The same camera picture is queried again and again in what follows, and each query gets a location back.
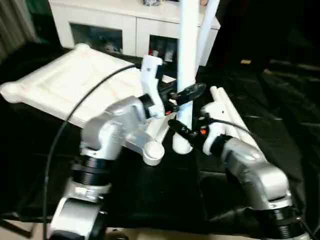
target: cable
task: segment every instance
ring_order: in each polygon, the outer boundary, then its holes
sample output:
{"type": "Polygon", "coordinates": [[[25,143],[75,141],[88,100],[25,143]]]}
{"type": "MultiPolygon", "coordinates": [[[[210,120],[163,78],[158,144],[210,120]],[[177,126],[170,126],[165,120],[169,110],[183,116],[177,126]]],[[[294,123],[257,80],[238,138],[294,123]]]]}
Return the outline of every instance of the cable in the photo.
{"type": "Polygon", "coordinates": [[[51,161],[54,155],[55,148],[58,144],[59,138],[62,135],[62,132],[68,125],[69,120],[71,119],[72,115],[75,113],[75,111],[80,107],[80,105],[98,88],[100,87],[104,82],[106,82],[108,79],[112,78],[114,75],[121,73],[125,70],[132,69],[135,67],[139,67],[139,64],[132,64],[129,66],[125,66],[123,68],[120,68],[119,70],[111,73],[110,75],[106,76],[104,79],[102,79],[99,83],[97,83],[93,88],[91,88],[86,95],[74,106],[73,110],[69,113],[67,118],[64,120],[62,125],[60,126],[58,132],[56,133],[53,142],[50,147],[50,151],[47,157],[45,171],[44,171],[44,184],[43,184],[43,208],[42,208],[42,217],[43,217],[43,232],[42,232],[42,239],[46,240],[47,238],[47,198],[48,198],[48,183],[49,183],[49,172],[50,172],[50,165],[51,161]]]}
{"type": "Polygon", "coordinates": [[[302,218],[300,219],[300,223],[302,224],[304,230],[309,234],[309,237],[312,240],[318,240],[318,238],[316,237],[316,234],[311,231],[311,229],[308,226],[308,224],[305,221],[303,221],[302,218]]]}
{"type": "Polygon", "coordinates": [[[226,124],[226,125],[230,125],[230,126],[233,126],[235,128],[238,128],[238,129],[241,129],[242,131],[246,132],[247,134],[249,134],[251,137],[253,138],[256,138],[257,135],[255,135],[254,133],[251,133],[249,130],[245,129],[244,127],[240,126],[240,125],[237,125],[233,122],[230,122],[230,121],[225,121],[225,120],[220,120],[220,119],[215,119],[215,118],[212,118],[214,122],[216,123],[221,123],[221,124],[226,124]]]}

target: black table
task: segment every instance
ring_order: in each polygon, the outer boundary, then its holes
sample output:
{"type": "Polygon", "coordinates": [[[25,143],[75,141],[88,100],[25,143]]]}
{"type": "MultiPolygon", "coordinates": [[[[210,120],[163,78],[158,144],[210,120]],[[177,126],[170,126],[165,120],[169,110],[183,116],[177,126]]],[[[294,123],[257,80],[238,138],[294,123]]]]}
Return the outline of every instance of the black table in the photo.
{"type": "MultiPolygon", "coordinates": [[[[7,67],[0,67],[2,71],[6,72],[5,81],[22,77],[14,66],[12,73],[7,67]]],[[[297,206],[314,230],[320,215],[320,108],[314,93],[319,84],[306,79],[207,68],[201,69],[197,81],[225,88],[248,128],[268,145],[266,148],[266,144],[258,142],[268,160],[288,175],[297,206]]],[[[208,88],[195,101],[194,115],[211,101],[208,88]]],[[[1,106],[6,112],[2,126],[9,130],[3,134],[7,145],[3,147],[1,180],[10,179],[12,184],[6,184],[2,191],[5,197],[0,200],[0,215],[3,219],[41,222],[39,188],[46,154],[62,121],[20,103],[7,104],[2,99],[1,106]]],[[[247,207],[246,196],[237,184],[228,181],[219,159],[198,151],[176,154],[172,150],[172,135],[167,135],[163,143],[165,156],[156,167],[145,165],[138,154],[123,150],[115,164],[113,188],[107,198],[108,224],[259,237],[260,230],[254,213],[247,207]]],[[[71,126],[62,141],[65,144],[58,148],[50,175],[50,215],[70,175],[74,156],[79,153],[80,129],[71,126]]]]}

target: floor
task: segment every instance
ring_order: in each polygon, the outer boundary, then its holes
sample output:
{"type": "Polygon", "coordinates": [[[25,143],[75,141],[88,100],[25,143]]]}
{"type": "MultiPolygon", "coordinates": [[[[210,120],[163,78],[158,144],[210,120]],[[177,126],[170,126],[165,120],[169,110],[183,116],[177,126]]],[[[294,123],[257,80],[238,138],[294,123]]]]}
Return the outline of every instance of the floor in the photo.
{"type": "MultiPolygon", "coordinates": [[[[29,230],[32,227],[32,223],[21,223],[18,221],[10,221],[11,223],[29,230]]],[[[252,238],[243,236],[226,236],[226,235],[197,235],[190,233],[183,233],[177,231],[163,231],[149,228],[141,229],[121,229],[117,230],[125,233],[129,240],[250,240],[252,238]]],[[[123,237],[117,237],[119,234],[115,234],[115,228],[108,230],[108,240],[126,240],[123,237]]],[[[26,240],[27,238],[20,236],[16,233],[10,232],[0,227],[0,239],[4,240],[26,240]]],[[[42,240],[42,225],[37,224],[34,228],[34,235],[32,240],[42,240]]]]}

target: white cabinet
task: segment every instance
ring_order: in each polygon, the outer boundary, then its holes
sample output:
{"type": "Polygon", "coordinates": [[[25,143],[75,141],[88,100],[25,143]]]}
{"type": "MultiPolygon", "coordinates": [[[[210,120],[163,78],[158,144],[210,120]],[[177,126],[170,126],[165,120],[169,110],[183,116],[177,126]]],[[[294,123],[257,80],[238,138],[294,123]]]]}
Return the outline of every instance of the white cabinet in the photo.
{"type": "MultiPolygon", "coordinates": [[[[150,20],[144,18],[137,18],[136,20],[136,55],[143,57],[149,53],[151,36],[161,36],[166,38],[179,39],[180,25],[178,23],[171,23],[165,21],[150,20]]],[[[218,30],[211,29],[209,37],[204,46],[201,66],[207,64],[211,49],[214,45],[218,30]]]]}
{"type": "Polygon", "coordinates": [[[137,18],[135,16],[55,4],[51,5],[51,10],[63,47],[74,48],[77,42],[85,42],[89,45],[95,45],[93,48],[96,49],[99,48],[98,45],[101,42],[104,42],[99,38],[103,38],[103,36],[108,38],[110,35],[113,37],[116,32],[119,32],[121,53],[130,56],[136,55],[137,18]]]}
{"type": "MultiPolygon", "coordinates": [[[[145,6],[141,0],[49,0],[49,3],[60,43],[65,48],[87,43],[105,53],[143,57],[149,53],[151,38],[171,38],[169,41],[174,40],[175,45],[179,38],[178,2],[165,1],[160,6],[145,6]]],[[[200,27],[206,8],[201,6],[199,11],[200,27]]],[[[207,64],[219,28],[215,18],[204,46],[202,66],[207,64]]]]}

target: white pole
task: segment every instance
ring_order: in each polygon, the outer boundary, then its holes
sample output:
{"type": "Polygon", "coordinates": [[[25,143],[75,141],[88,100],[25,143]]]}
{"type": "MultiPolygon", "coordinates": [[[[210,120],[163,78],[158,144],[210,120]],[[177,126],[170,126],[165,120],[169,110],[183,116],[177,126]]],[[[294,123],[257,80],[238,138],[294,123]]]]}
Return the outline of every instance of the white pole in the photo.
{"type": "MultiPolygon", "coordinates": [[[[178,48],[177,91],[181,92],[196,82],[196,49],[199,22],[199,0],[180,1],[180,38],[178,48]]],[[[193,102],[181,106],[176,119],[188,128],[192,127],[193,102]]],[[[178,134],[173,136],[173,150],[187,154],[192,147],[178,134]]]]}
{"type": "MultiPolygon", "coordinates": [[[[232,119],[232,122],[234,124],[237,124],[240,127],[243,127],[244,129],[248,130],[245,122],[242,120],[240,114],[238,113],[237,109],[235,108],[234,104],[230,100],[230,98],[229,98],[228,94],[226,93],[226,91],[224,90],[224,88],[219,87],[218,92],[223,99],[223,102],[229,112],[229,115],[232,119]]],[[[241,131],[241,130],[238,130],[237,132],[238,132],[240,139],[242,141],[244,141],[245,143],[250,144],[260,150],[256,141],[247,132],[241,131]]]]}
{"type": "MultiPolygon", "coordinates": [[[[211,92],[213,100],[215,102],[220,102],[223,105],[223,108],[224,108],[224,113],[223,114],[225,116],[225,119],[227,121],[229,121],[229,122],[232,122],[231,115],[229,114],[229,111],[228,111],[228,109],[226,107],[226,104],[224,103],[222,97],[220,96],[220,93],[219,93],[217,87],[216,86],[210,87],[210,92],[211,92]]],[[[237,139],[241,139],[240,136],[239,136],[238,130],[234,126],[226,125],[225,126],[225,130],[226,130],[226,134],[228,134],[229,136],[232,136],[232,137],[237,138],[237,139]]]]}
{"type": "Polygon", "coordinates": [[[197,47],[196,47],[196,69],[195,73],[197,74],[198,68],[203,56],[205,45],[207,44],[207,39],[209,37],[210,29],[212,23],[216,17],[216,12],[219,6],[219,0],[209,0],[205,14],[202,20],[201,28],[198,35],[197,47]]]}

